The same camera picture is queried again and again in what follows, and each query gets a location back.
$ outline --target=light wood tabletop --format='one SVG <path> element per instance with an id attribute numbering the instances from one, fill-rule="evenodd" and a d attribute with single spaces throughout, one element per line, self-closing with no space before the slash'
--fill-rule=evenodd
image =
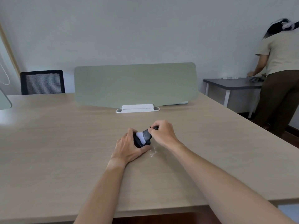
<path id="1" fill-rule="evenodd" d="M 117 114 L 81 106 L 74 94 L 9 96 L 0 111 L 0 223 L 74 220 L 132 127 L 173 123 L 192 151 L 264 198 L 299 198 L 299 150 L 203 94 L 158 112 Z M 178 161 L 153 149 L 126 167 L 115 217 L 195 211 L 207 202 Z"/>

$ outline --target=brown pants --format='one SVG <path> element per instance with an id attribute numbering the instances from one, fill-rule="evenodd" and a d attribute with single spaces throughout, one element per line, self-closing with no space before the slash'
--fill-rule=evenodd
<path id="1" fill-rule="evenodd" d="M 299 104 L 299 70 L 280 71 L 267 76 L 253 122 L 271 126 L 271 133 L 281 137 Z"/>

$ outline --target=white power strip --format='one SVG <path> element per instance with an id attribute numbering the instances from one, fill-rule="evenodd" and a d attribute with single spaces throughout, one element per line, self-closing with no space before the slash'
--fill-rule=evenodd
<path id="1" fill-rule="evenodd" d="M 222 77 L 222 79 L 238 79 L 239 77 L 234 77 L 234 76 L 227 76 L 227 77 Z"/>

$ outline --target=desk leg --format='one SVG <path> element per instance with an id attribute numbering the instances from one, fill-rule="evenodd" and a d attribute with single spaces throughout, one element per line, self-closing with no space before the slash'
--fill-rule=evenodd
<path id="1" fill-rule="evenodd" d="M 249 115 L 248 115 L 249 119 L 251 118 L 251 115 L 252 115 L 254 109 L 257 106 L 259 98 L 260 98 L 260 90 L 259 89 L 255 89 L 254 92 L 253 92 L 253 95 L 252 95 L 252 101 L 251 101 L 250 111 L 249 111 Z"/>
<path id="2" fill-rule="evenodd" d="M 208 96 L 208 93 L 209 93 L 209 84 L 207 83 L 207 87 L 206 87 L 206 93 L 205 93 L 205 95 Z"/>
<path id="3" fill-rule="evenodd" d="M 230 95 L 230 90 L 227 90 L 224 98 L 224 104 L 223 104 L 224 107 L 227 107 L 229 95 Z"/>

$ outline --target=mesh backrest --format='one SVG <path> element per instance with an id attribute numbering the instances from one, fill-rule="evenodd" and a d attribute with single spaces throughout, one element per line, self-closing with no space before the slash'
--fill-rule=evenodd
<path id="1" fill-rule="evenodd" d="M 62 93 L 57 73 L 26 75 L 28 94 Z"/>

